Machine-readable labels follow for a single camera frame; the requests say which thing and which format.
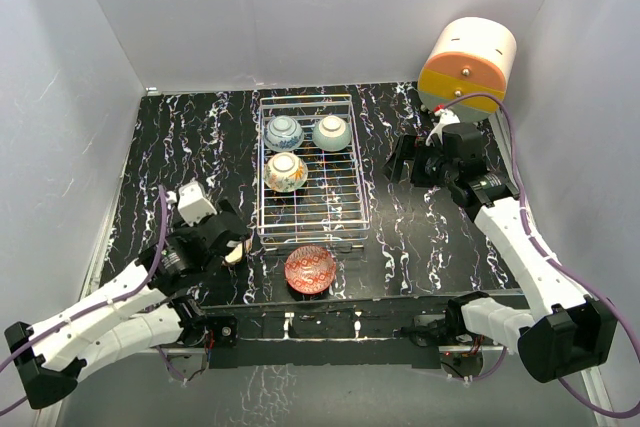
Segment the cream bowl leaf pattern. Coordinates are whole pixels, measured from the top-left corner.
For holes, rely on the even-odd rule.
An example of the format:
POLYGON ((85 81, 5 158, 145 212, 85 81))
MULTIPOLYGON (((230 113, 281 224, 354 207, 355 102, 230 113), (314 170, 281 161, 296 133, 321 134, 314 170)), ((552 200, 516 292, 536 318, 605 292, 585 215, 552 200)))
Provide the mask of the cream bowl leaf pattern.
POLYGON ((291 193, 302 188, 308 178, 306 163, 292 152, 272 156, 265 165, 266 186, 277 193, 291 193))

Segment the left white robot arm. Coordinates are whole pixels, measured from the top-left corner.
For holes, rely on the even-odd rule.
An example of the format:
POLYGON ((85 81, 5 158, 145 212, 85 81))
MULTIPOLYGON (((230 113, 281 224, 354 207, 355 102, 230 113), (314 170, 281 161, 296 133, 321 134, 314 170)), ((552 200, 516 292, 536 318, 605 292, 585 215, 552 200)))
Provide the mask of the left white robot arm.
POLYGON ((200 343, 207 323, 187 291, 249 238, 246 222, 227 201, 189 225, 163 222, 158 241, 116 277, 52 317, 18 321, 4 336, 32 409, 67 397, 97 370, 148 348, 200 343))

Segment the blue white patterned bowl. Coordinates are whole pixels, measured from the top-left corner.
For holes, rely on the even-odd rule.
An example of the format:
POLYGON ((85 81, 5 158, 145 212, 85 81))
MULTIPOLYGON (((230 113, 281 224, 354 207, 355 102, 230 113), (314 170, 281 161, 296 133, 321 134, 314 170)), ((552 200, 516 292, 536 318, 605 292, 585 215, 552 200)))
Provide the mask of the blue white patterned bowl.
POLYGON ((265 130, 265 146, 274 152, 291 152, 301 146, 304 131, 297 120, 280 115, 272 118, 265 130))

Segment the pale green bowl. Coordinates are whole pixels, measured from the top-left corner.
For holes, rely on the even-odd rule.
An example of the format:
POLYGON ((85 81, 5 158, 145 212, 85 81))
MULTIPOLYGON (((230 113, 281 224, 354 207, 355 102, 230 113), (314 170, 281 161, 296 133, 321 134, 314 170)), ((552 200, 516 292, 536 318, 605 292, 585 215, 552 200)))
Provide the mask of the pale green bowl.
POLYGON ((325 152, 338 152, 345 149, 351 141, 348 123, 335 115, 322 117, 314 126, 312 141, 325 152))

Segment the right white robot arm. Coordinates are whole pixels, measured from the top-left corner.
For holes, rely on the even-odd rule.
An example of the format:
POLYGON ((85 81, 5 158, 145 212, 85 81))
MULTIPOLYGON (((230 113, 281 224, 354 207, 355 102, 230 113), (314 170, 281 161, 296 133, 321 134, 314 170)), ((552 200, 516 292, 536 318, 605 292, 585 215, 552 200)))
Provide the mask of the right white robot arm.
POLYGON ((522 225, 520 193, 507 175, 489 169, 482 143, 470 123, 446 125, 429 137, 403 135, 384 174, 396 183, 410 162, 414 186, 447 189, 505 261, 527 306, 515 309, 485 292, 468 293, 448 301, 443 319, 412 333, 460 344, 487 337, 518 354, 541 383, 605 363, 617 326, 614 314, 533 246, 522 225))

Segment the white bowl brown rim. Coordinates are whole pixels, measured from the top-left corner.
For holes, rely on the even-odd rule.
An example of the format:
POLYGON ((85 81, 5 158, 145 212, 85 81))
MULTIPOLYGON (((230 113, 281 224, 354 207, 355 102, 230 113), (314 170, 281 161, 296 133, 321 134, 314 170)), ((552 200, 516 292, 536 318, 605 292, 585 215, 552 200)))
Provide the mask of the white bowl brown rim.
POLYGON ((250 252, 252 241, 250 239, 238 244, 231 253, 224 257, 223 264, 225 266, 235 266, 242 262, 246 255, 250 252))

